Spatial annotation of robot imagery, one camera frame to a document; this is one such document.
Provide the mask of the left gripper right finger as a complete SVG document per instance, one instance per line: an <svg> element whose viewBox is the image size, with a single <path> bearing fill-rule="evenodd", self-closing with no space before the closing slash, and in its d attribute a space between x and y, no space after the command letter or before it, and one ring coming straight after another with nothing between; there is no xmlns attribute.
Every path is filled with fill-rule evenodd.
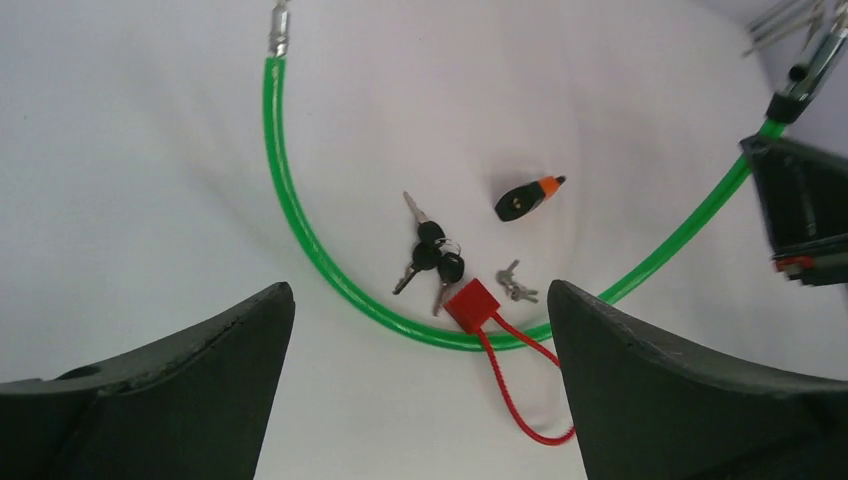
<svg viewBox="0 0 848 480"><path fill-rule="evenodd" d="M843 479L847 385L746 361L552 282L550 326L591 479Z"/></svg>

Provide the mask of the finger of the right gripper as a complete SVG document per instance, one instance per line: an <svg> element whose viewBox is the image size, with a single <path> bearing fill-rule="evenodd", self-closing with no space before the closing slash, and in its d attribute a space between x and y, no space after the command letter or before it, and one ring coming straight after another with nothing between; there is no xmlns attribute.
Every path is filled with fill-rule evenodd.
<svg viewBox="0 0 848 480"><path fill-rule="evenodd" d="M777 272L807 286L847 282L847 158L789 138L740 147Z"/></svg>

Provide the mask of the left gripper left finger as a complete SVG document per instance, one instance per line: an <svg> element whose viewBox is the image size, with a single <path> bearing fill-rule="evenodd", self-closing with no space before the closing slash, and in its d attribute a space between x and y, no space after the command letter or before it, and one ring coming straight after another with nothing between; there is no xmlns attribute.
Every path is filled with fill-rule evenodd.
<svg viewBox="0 0 848 480"><path fill-rule="evenodd" d="M292 334L284 282L124 354L1 386L5 479L251 479Z"/></svg>

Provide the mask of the green cable lock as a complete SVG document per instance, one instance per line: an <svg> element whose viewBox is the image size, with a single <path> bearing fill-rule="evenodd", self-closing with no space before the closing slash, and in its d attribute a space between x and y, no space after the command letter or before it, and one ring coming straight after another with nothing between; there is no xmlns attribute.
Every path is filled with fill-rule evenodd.
<svg viewBox="0 0 848 480"><path fill-rule="evenodd" d="M295 1L289 172L318 241L381 304L428 323L433 278L390 291L407 191L469 276L601 294L696 208L770 95L740 28L695 1ZM509 190L567 181L502 222Z"/></svg>

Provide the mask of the small silver lock key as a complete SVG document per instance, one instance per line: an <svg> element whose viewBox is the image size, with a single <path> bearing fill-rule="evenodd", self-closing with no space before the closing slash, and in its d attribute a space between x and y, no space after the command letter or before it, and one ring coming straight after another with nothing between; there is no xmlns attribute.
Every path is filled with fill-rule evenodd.
<svg viewBox="0 0 848 480"><path fill-rule="evenodd" d="M513 302L527 301L538 304L538 290L529 289L514 278L514 270L519 265L518 259L513 260L510 265L503 270L496 272L496 282L501 285L506 295Z"/></svg>

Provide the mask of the silver key bunch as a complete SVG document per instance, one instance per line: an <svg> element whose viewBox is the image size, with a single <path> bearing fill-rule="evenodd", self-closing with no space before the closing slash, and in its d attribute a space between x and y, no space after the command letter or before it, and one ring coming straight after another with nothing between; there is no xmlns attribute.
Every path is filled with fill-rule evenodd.
<svg viewBox="0 0 848 480"><path fill-rule="evenodd" d="M741 56L748 57L801 30L806 31L807 46L816 34L829 30L846 13L846 1L777 1L746 24L751 45Z"/></svg>

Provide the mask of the orange padlock with keys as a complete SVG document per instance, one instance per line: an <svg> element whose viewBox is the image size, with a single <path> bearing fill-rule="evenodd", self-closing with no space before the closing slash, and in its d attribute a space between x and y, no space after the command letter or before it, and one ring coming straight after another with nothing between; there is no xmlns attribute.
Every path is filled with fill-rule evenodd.
<svg viewBox="0 0 848 480"><path fill-rule="evenodd" d="M496 202L494 210L502 222L518 220L550 199L567 177L547 176L509 190Z"/></svg>

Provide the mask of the black headed padlock keys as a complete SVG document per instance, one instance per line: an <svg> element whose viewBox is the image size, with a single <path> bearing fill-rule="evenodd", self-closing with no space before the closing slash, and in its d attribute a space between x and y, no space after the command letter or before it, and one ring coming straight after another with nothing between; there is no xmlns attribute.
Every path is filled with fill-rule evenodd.
<svg viewBox="0 0 848 480"><path fill-rule="evenodd" d="M418 273L435 271L439 277L439 286L431 314L437 317L453 287L465 275L465 260L461 256L461 248L452 246L452 240L446 236L441 225L420 209L407 191L403 192L403 198L414 217L418 242L413 246L410 262L392 294L400 295Z"/></svg>

